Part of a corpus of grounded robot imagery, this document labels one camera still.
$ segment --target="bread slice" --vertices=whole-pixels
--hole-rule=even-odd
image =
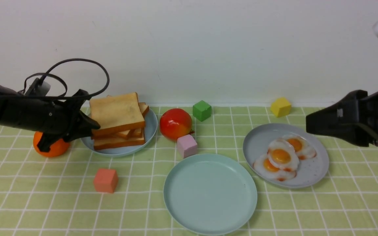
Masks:
[[[131,137],[133,138],[140,138],[144,134],[144,128],[137,128],[132,133]]]
[[[145,143],[145,136],[140,138],[122,139],[117,137],[110,138],[96,138],[94,139],[94,150],[102,150],[109,148],[122,148],[128,146],[143,145]]]
[[[94,136],[145,127],[136,92],[90,100],[91,117],[101,126]]]
[[[146,103],[139,103],[139,109],[141,111],[142,116],[145,118],[145,115],[150,110],[150,107]],[[138,135],[134,136],[133,134],[136,131],[138,132]],[[99,137],[100,138],[102,138],[102,137],[105,137],[105,138],[108,138],[108,137],[117,137],[117,138],[123,138],[123,139],[128,139],[130,137],[140,138],[141,137],[141,128],[125,130],[125,131],[121,131],[121,132],[118,132],[118,133],[113,133],[113,134],[99,136]]]

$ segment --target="robotic arm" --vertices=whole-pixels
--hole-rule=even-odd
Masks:
[[[378,37],[378,21],[373,26]],[[355,90],[328,108],[306,116],[306,131],[343,139],[359,147],[378,147],[378,92]]]
[[[72,97],[65,97],[66,92],[58,97],[49,97],[46,94],[50,86],[44,81],[46,77],[52,77],[61,82],[67,89],[65,82],[58,76],[50,74],[56,66],[69,61],[85,61],[98,65],[106,74],[107,82],[99,92],[88,94],[80,89]],[[27,79],[36,78],[26,89]],[[99,63],[87,59],[69,59],[61,61],[51,67],[46,73],[36,73],[29,76],[24,82],[24,90],[16,92],[0,85],[0,125],[25,130],[40,131],[43,136],[37,147],[41,151],[48,152],[50,146],[59,139],[65,142],[91,136],[93,129],[99,129],[100,125],[81,112],[81,106],[85,100],[101,94],[109,85],[109,75],[106,69]]]

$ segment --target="orange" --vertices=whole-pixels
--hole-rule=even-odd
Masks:
[[[54,144],[51,145],[51,150],[49,152],[43,152],[40,151],[37,147],[37,144],[39,143],[40,139],[42,138],[43,133],[36,132],[34,133],[33,137],[33,147],[37,151],[37,153],[41,154],[44,157],[58,157],[62,154],[64,154],[71,145],[70,143],[65,142],[63,139],[59,139]]]

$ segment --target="green checkered tablecloth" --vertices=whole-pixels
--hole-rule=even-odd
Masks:
[[[170,107],[151,109],[160,116]],[[253,127],[278,122],[305,128],[305,114],[315,110],[293,108],[275,118],[263,107],[214,107],[213,117],[193,119],[199,152],[239,161],[257,184],[257,210],[230,235],[378,235],[378,148],[318,137],[330,155],[329,172],[313,187],[295,191],[265,183],[244,161],[243,138]],[[62,157],[48,159],[34,151],[32,136],[0,127],[0,236],[194,235],[172,220],[163,203],[164,180],[181,160],[175,143],[157,135],[135,155],[111,159],[76,140]],[[99,168],[117,170],[114,194],[94,191]]]

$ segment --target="yellow cube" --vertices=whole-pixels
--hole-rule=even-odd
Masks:
[[[271,104],[270,110],[276,117],[282,117],[290,113],[291,103],[285,97],[280,97]]]

